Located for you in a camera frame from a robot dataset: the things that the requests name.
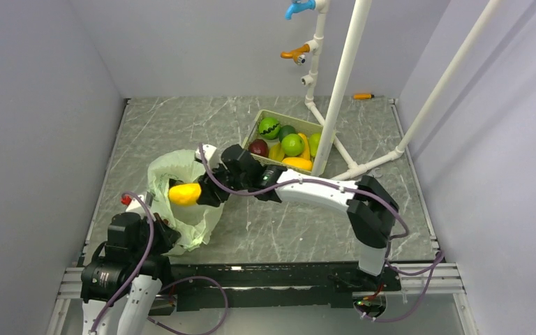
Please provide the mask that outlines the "dark red fake apple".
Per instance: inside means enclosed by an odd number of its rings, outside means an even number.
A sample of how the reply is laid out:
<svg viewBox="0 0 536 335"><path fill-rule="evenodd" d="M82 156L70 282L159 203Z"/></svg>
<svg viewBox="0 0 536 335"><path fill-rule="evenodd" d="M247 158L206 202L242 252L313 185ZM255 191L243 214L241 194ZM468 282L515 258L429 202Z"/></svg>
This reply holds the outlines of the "dark red fake apple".
<svg viewBox="0 0 536 335"><path fill-rule="evenodd" d="M252 154L268 158L269 145L263 139L258 138L248 145L248 151Z"/></svg>

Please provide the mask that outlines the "green fake watermelon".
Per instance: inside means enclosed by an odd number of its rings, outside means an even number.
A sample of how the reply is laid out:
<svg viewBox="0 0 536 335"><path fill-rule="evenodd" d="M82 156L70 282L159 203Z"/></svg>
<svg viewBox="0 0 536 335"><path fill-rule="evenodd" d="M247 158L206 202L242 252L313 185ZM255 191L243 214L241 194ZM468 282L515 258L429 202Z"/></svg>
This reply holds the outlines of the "green fake watermelon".
<svg viewBox="0 0 536 335"><path fill-rule="evenodd" d="M281 129L280 121L274 117L265 117L258 124L258 134L267 140L278 137Z"/></svg>

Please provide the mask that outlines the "large yellow fake mango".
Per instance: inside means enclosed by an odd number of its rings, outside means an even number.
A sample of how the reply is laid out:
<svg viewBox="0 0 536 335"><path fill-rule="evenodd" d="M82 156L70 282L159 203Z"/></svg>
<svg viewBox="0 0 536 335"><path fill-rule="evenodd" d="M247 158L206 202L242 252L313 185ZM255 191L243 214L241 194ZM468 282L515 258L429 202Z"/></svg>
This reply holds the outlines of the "large yellow fake mango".
<svg viewBox="0 0 536 335"><path fill-rule="evenodd" d="M198 203L202 188L198 183L180 184L169 188L167 197L172 204L193 206Z"/></svg>

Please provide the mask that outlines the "green fake apple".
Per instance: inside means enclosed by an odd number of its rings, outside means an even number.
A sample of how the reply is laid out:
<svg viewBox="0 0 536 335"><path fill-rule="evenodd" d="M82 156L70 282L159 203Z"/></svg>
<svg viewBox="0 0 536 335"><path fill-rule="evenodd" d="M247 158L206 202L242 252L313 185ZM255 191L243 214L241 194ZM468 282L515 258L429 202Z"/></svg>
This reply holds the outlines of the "green fake apple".
<svg viewBox="0 0 536 335"><path fill-rule="evenodd" d="M298 134L289 134L281 142L286 156L298 156L303 151L304 145Z"/></svg>

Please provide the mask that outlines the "yellow fake lemon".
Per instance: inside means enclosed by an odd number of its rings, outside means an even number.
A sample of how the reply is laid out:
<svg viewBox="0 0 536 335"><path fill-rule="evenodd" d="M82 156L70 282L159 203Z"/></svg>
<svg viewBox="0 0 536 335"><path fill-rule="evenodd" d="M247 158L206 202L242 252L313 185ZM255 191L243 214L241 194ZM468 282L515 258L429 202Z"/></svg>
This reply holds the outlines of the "yellow fake lemon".
<svg viewBox="0 0 536 335"><path fill-rule="evenodd" d="M286 157L282 160L282 163L305 171L313 169L313 162L302 157Z"/></svg>

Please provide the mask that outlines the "light green plastic bag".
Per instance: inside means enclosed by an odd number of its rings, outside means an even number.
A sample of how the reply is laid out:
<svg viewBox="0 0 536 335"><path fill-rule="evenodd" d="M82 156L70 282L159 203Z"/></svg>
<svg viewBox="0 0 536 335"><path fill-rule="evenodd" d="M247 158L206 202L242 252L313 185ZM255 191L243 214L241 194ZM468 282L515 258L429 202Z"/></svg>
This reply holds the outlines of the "light green plastic bag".
<svg viewBox="0 0 536 335"><path fill-rule="evenodd" d="M172 151L152 161L147 170L147 190L154 197L151 210L167 220L169 227L181 234L167 255L182 255L208 244L223 213L223 205L181 206L169 201L171 179L192 183L205 173L202 165L194 161L194 156L193 150Z"/></svg>

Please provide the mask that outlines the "small yellow fake banana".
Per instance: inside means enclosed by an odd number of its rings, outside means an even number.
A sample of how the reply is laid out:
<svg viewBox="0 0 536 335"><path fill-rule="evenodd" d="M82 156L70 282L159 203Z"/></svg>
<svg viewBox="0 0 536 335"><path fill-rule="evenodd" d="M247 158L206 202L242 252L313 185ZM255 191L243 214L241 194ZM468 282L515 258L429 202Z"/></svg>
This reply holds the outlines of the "small yellow fake banana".
<svg viewBox="0 0 536 335"><path fill-rule="evenodd" d="M278 162L281 162L285 158L285 152L281 143L277 143L270 147L268 158Z"/></svg>

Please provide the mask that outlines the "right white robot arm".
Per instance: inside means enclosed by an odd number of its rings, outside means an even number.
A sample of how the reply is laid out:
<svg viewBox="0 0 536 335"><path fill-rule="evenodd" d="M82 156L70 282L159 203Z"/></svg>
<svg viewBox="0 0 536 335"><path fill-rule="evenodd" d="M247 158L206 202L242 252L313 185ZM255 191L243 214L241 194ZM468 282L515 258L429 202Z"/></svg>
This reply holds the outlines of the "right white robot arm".
<svg viewBox="0 0 536 335"><path fill-rule="evenodd" d="M195 160L205 170L198 179L201 194L197 204L217 207L238 195L264 202L299 202L345 214L360 243L358 284L372 290L382 283L392 228L401 217L397 203L374 177L334 181L282 165L262 165L238 144L223 152L201 144Z"/></svg>

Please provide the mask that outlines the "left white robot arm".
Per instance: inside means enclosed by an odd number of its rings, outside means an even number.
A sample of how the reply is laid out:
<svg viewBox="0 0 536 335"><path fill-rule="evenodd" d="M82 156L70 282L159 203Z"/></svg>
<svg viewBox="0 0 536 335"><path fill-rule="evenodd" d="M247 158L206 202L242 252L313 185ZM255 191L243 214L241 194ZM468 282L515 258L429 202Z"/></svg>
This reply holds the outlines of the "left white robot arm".
<svg viewBox="0 0 536 335"><path fill-rule="evenodd" d="M180 237L159 214L125 212L81 273L83 334L139 334L158 293L172 284L166 256Z"/></svg>

